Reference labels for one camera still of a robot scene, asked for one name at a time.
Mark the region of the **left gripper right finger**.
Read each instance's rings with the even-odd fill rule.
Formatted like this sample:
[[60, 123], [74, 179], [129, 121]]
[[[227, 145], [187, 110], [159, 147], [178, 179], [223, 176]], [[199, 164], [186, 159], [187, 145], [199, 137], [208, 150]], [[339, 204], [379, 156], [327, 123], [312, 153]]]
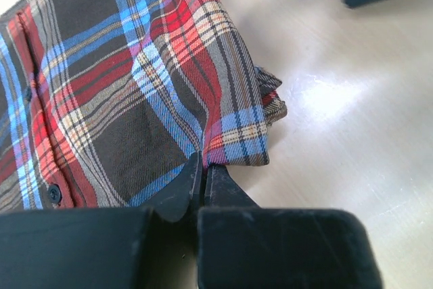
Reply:
[[363, 224], [345, 210], [261, 208], [223, 166], [198, 211], [200, 288], [381, 288]]

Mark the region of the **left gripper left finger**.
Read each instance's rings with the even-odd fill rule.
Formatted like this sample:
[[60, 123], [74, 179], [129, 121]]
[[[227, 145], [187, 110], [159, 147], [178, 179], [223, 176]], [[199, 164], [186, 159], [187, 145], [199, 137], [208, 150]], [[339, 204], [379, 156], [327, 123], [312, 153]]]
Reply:
[[195, 288], [187, 236], [194, 154], [143, 206], [1, 216], [2, 288]]

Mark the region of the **plaid long sleeve shirt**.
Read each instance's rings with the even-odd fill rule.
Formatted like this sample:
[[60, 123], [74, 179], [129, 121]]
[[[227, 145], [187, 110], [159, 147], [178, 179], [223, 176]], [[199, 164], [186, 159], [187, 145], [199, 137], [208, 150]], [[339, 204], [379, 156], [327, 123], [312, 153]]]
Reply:
[[139, 206], [194, 154], [266, 165], [280, 85], [220, 0], [19, 0], [1, 15], [1, 210]]

